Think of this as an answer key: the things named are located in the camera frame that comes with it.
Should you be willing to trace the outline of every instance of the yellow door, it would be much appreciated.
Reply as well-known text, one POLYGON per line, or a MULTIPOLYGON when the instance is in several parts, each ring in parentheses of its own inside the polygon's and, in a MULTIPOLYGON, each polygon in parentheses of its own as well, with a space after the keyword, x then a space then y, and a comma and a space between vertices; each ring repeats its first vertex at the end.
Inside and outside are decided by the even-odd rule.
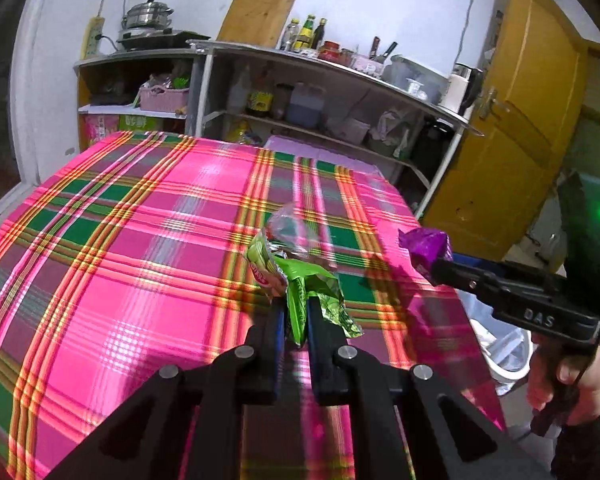
POLYGON ((570 142, 586 56, 553 0, 507 1, 471 120, 485 136, 464 138, 422 219, 446 231, 455 252, 500 260, 525 233, 570 142))

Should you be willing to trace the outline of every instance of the wooden cutting board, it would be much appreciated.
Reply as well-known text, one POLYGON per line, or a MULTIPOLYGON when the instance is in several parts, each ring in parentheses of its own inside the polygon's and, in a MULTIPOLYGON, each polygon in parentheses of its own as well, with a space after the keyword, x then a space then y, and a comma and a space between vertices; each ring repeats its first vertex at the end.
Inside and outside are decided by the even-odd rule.
POLYGON ((275 47, 294 1, 233 0, 222 22, 218 41, 275 47))

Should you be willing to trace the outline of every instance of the black sleeve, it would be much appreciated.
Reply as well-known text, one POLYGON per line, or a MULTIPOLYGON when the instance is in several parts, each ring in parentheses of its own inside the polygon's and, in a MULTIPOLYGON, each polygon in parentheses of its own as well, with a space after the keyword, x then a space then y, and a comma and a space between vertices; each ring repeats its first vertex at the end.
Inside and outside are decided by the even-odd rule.
POLYGON ((600 416, 562 429, 551 471, 557 480, 600 480, 600 416))

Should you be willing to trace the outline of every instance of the stainless steel pot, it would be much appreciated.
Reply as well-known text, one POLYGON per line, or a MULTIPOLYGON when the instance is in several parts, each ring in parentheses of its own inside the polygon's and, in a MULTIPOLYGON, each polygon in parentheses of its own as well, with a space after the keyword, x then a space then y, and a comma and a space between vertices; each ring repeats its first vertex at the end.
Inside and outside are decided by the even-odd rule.
POLYGON ((167 4, 147 0, 144 4, 131 7, 122 18, 122 28, 166 28, 171 23, 169 15, 173 12, 167 4))

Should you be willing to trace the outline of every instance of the plaid tablecloth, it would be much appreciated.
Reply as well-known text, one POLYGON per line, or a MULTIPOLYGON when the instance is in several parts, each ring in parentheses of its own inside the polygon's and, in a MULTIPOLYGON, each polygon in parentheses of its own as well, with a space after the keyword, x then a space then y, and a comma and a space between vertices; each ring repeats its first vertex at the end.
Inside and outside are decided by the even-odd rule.
MULTIPOLYGON (((455 292, 398 248, 417 222, 376 176, 285 153, 171 134, 110 137, 62 168, 0 228, 0 457, 42 478, 165 364, 241 344, 267 301, 241 257, 294 202, 336 263, 365 335, 393 366, 427 362, 502 427, 455 292)), ((320 408, 305 352, 283 393, 246 410, 243 478, 352 478, 346 408, 320 408)))

